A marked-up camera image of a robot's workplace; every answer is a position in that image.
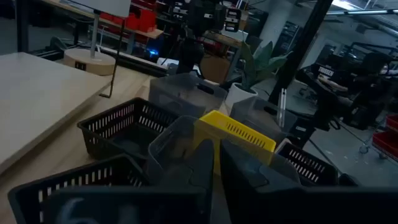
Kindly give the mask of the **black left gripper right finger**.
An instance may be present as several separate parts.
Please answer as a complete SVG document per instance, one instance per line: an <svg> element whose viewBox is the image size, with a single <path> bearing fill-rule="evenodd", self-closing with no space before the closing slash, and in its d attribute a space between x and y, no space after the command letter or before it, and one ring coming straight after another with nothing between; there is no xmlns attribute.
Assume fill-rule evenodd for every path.
<svg viewBox="0 0 398 224"><path fill-rule="evenodd" d="M300 187L300 177L284 157L252 144L221 141L221 175L253 189Z"/></svg>

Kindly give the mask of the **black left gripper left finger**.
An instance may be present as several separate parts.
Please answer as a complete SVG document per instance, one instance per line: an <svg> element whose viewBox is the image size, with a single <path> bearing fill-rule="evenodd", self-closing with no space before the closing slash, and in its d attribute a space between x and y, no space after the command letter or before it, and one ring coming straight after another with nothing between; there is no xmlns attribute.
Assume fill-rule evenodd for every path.
<svg viewBox="0 0 398 224"><path fill-rule="evenodd" d="M213 141L205 139L182 158L175 158L165 168L159 185L167 187L201 187L209 189L213 178Z"/></svg>

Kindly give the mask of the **black slotted plastic basket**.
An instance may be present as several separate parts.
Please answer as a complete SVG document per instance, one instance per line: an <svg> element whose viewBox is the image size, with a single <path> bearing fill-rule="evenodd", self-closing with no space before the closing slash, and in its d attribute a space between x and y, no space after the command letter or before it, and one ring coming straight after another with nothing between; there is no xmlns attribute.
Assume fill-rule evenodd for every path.
<svg viewBox="0 0 398 224"><path fill-rule="evenodd" d="M338 172L329 163L286 143L278 150L296 169L303 185L333 186L338 183Z"/></svg>
<svg viewBox="0 0 398 224"><path fill-rule="evenodd" d="M120 154L19 185L7 196L17 224L45 224L44 202L62 188L148 184L148 178L133 158Z"/></svg>
<svg viewBox="0 0 398 224"><path fill-rule="evenodd" d="M149 144L178 114L142 98L133 98L77 124L90 157L100 160L126 153L147 160Z"/></svg>

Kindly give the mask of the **light wooden shelf board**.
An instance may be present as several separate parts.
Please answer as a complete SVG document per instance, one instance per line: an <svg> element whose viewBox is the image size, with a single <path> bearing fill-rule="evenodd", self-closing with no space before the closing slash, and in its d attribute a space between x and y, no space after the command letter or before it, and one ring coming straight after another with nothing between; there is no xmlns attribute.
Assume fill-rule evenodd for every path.
<svg viewBox="0 0 398 224"><path fill-rule="evenodd" d="M110 83L31 54L0 55L0 174Z"/></svg>

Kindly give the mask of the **translucent grey plastic bin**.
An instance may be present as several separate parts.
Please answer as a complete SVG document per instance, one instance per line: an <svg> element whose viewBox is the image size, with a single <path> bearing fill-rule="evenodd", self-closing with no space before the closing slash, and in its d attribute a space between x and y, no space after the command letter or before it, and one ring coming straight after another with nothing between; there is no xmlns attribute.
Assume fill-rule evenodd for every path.
<svg viewBox="0 0 398 224"><path fill-rule="evenodd" d="M148 147L149 158L146 173L153 184L159 180L172 159L196 148L193 145L194 122L190 116L181 116L153 140Z"/></svg>
<svg viewBox="0 0 398 224"><path fill-rule="evenodd" d="M298 120L297 116L285 110L284 125L278 122L278 106L254 96L235 103L230 117L256 130L276 142L276 147L290 134Z"/></svg>
<svg viewBox="0 0 398 224"><path fill-rule="evenodd" d="M187 73L150 81L149 101L178 115L196 118L218 110L227 91Z"/></svg>

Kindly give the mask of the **yellow slotted plastic basket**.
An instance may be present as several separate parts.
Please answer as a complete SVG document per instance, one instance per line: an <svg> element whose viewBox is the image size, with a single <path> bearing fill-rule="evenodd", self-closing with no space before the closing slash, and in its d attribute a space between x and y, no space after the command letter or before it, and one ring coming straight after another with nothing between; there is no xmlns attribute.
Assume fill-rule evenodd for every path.
<svg viewBox="0 0 398 224"><path fill-rule="evenodd" d="M258 131L213 110L194 122L193 145L209 139L214 145L214 173L220 175L220 144L230 139L265 164L270 164L276 142Z"/></svg>

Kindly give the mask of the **brown cardboard box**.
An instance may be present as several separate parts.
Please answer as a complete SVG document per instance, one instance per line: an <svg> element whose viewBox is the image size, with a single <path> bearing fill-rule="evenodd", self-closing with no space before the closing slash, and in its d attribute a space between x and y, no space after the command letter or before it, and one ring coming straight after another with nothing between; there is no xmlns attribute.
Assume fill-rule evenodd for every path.
<svg viewBox="0 0 398 224"><path fill-rule="evenodd" d="M204 78L219 84L226 80L229 66L228 59L213 55L205 55L200 62L200 70Z"/></svg>

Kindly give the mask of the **green plant in white pot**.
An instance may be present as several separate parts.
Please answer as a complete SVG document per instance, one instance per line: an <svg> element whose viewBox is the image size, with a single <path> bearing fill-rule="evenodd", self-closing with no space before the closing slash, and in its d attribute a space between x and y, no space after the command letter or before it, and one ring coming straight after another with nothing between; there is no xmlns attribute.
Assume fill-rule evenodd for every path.
<svg viewBox="0 0 398 224"><path fill-rule="evenodd" d="M270 41L265 47L261 47L257 53L252 53L247 43L242 43L241 57L244 60L241 82L232 82L225 98L225 105L232 108L239 101L258 96L258 92L252 87L264 80L274 78L274 72L281 68L287 61L287 57L293 53L290 51L284 55L272 57L274 49Z"/></svg>

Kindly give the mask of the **red storage bins on cart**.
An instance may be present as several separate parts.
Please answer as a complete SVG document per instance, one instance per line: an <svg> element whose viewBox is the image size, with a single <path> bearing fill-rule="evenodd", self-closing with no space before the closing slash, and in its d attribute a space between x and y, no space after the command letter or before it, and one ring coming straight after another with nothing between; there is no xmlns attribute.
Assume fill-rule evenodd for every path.
<svg viewBox="0 0 398 224"><path fill-rule="evenodd" d="M385 131L373 134L373 146L398 162L398 114L386 116Z"/></svg>

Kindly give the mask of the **wooden workbench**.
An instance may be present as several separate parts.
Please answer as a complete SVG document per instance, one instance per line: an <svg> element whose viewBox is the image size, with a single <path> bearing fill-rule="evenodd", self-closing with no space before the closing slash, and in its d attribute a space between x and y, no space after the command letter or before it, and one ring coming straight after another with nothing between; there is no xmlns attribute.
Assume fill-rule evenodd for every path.
<svg viewBox="0 0 398 224"><path fill-rule="evenodd" d="M78 15L81 15L81 16L89 17L89 18L92 18L92 19L94 18L94 14L92 12L86 12L86 11L83 11L83 10L78 9L76 7L73 7L73 6L69 5L69 4L61 3L60 0L41 0L41 1L43 1L46 4L49 4L51 6L59 7L61 9L66 10L66 11L70 11L70 12L72 12L74 14L78 14ZM103 19L103 18L100 18L99 21L101 23L105 23L105 24L108 24L108 25L113 26L113 27L121 28L120 24L114 23L112 21L109 21L109 20L106 20L106 19ZM159 29L154 29L152 32L142 32L142 31L139 31L139 30L132 30L130 28L125 28L125 30L126 30L126 32L135 32L137 34L146 36L146 37L151 38L151 39L157 39L161 34L164 33L162 30L159 30Z"/></svg>

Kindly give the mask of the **white shade wooden base lamp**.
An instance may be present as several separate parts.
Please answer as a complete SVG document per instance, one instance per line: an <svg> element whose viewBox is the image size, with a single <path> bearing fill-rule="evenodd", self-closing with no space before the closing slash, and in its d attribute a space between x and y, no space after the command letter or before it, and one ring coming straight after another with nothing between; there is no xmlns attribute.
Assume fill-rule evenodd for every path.
<svg viewBox="0 0 398 224"><path fill-rule="evenodd" d="M104 54L97 46L98 26L100 14L105 12L112 16L127 18L131 0L71 0L93 10L94 23L90 49L67 49L64 51L63 62L65 65L77 68L99 76L114 75L116 59Z"/></svg>

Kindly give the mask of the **red storage bins on workbench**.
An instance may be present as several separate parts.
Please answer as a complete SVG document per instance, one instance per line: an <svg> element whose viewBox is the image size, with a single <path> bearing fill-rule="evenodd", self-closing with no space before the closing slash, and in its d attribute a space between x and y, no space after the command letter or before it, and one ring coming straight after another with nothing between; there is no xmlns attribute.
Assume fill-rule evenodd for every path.
<svg viewBox="0 0 398 224"><path fill-rule="evenodd" d="M125 27L132 30L139 30L142 32L152 32L154 29L156 29L155 12L147 9L140 9L138 14L131 12L129 16L124 19L122 17L117 17L105 12L101 12L100 18L112 21L120 25L122 24L122 21L125 20Z"/></svg>

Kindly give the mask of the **black aluminium table frame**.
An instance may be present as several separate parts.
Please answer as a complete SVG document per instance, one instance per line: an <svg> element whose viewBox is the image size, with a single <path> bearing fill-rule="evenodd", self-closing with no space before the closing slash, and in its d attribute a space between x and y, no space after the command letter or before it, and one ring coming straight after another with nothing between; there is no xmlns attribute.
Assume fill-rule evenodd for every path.
<svg viewBox="0 0 398 224"><path fill-rule="evenodd" d="M308 18L303 31L293 49L287 57L287 61L277 73L277 82L274 86L268 101L278 105L279 94L283 88L287 88L294 79L297 69L305 56L315 34L321 26L333 0L317 0L310 17Z"/></svg>

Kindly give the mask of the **black metal shelf bracket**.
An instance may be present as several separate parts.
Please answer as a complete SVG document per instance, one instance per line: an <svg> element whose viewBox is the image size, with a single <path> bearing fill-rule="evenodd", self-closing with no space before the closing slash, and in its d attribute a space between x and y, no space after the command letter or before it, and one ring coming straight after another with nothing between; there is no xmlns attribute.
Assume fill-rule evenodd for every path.
<svg viewBox="0 0 398 224"><path fill-rule="evenodd" d="M118 62L119 62L119 55L120 55L120 50L121 50L121 46L122 46L122 42L123 42L123 32L124 32L124 28L125 28L125 20L122 21L122 25L120 28L120 32L119 32L119 41L118 41L118 48L117 48L117 53L116 53L116 62L114 65L114 70L113 70L113 74L112 74L112 78L111 78L111 83L110 83L110 89L109 89L109 94L104 94L104 93L100 93L99 96L103 97L103 98L111 98L112 94L113 94L113 87L114 87L114 80L115 80L115 76L116 76L116 69L118 66Z"/></svg>

